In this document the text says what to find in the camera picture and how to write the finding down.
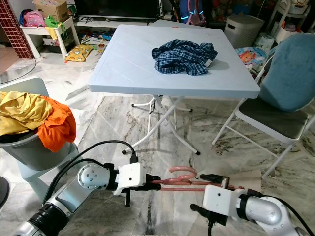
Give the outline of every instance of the pink backpack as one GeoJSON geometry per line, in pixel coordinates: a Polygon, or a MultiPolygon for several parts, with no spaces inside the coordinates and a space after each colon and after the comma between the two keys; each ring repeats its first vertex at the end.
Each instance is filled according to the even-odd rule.
{"type": "Polygon", "coordinates": [[[30,11],[24,15],[24,19],[26,20],[25,26],[32,27],[45,27],[45,21],[43,15],[40,11],[30,11]]]}

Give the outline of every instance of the chair backrest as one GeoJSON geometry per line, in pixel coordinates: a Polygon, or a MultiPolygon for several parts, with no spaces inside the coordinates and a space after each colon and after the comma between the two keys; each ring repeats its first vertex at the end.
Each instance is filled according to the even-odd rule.
{"type": "Polygon", "coordinates": [[[0,87],[1,92],[28,92],[49,97],[44,81],[40,77],[32,76],[0,87]]]}
{"type": "Polygon", "coordinates": [[[315,98],[315,35],[298,34],[280,43],[259,97],[273,107],[297,111],[315,98]]]}

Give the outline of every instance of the yellow shirt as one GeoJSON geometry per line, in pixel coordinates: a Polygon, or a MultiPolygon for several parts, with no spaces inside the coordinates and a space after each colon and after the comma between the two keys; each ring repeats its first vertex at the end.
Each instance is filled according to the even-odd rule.
{"type": "Polygon", "coordinates": [[[40,95],[27,92],[1,92],[0,135],[22,133],[41,126],[52,106],[40,95]]]}

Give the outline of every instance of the gray bucket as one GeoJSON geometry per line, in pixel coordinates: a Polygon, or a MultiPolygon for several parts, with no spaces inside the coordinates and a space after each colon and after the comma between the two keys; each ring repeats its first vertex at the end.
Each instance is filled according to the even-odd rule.
{"type": "Polygon", "coordinates": [[[67,157],[70,143],[66,142],[59,152],[53,153],[44,147],[38,134],[31,132],[21,137],[19,141],[7,144],[0,143],[0,148],[3,148],[28,168],[43,171],[58,165],[67,157]]]}

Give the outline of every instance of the floor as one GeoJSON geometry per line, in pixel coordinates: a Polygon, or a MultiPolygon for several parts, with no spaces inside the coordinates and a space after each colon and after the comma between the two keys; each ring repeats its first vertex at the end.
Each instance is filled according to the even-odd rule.
{"type": "MultiPolygon", "coordinates": [[[[134,143],[146,134],[148,110],[133,108],[131,103],[143,103],[150,99],[149,96],[89,92],[87,80],[101,56],[97,51],[93,51],[86,62],[64,63],[59,54],[43,53],[42,56],[28,76],[41,77],[50,96],[72,109],[77,121],[75,143],[79,150],[109,139],[134,143]]],[[[33,60],[15,63],[9,69],[10,75],[18,77],[24,66],[31,68],[33,60]]],[[[164,99],[163,103],[168,106],[169,100],[164,99]]],[[[260,183],[256,173],[263,173],[263,169],[275,161],[274,157],[231,131],[226,131],[215,145],[211,145],[236,104],[237,101],[231,100],[184,100],[181,106],[193,108],[193,112],[178,112],[177,130],[201,155],[197,156],[183,146],[163,123],[147,142],[137,148],[140,162],[148,173],[162,178],[172,177],[168,169],[178,165],[192,166],[199,174],[229,175],[232,180],[237,173],[250,172],[252,175],[248,176],[252,179],[249,184],[258,180],[257,190],[292,204],[315,231],[314,125],[276,168],[275,177],[268,177],[260,183]]],[[[314,112],[315,105],[311,104],[308,109],[314,112]]],[[[152,124],[159,117],[160,113],[156,111],[152,124]]],[[[285,149],[285,145],[240,120],[233,120],[231,126],[274,152],[285,149]]],[[[85,157],[123,165],[128,163],[128,156],[121,154],[123,148],[121,145],[100,146],[85,157]]],[[[11,194],[0,213],[0,236],[8,236],[40,208],[40,201],[21,178],[15,159],[3,150],[0,153],[0,174],[11,184],[11,194]]],[[[49,183],[53,176],[54,173],[48,173],[42,179],[49,183]]],[[[203,194],[197,192],[132,192],[131,207],[125,208],[123,197],[114,197],[110,191],[95,191],[60,235],[207,235],[206,219],[189,208],[191,203],[202,205],[202,199],[203,194]]],[[[292,220],[301,226],[295,217],[292,220]]],[[[253,223],[229,219],[226,227],[215,225],[212,235],[266,234],[253,223]]]]}
{"type": "Polygon", "coordinates": [[[19,57],[16,55],[14,48],[0,48],[0,74],[12,66],[19,57]]]}

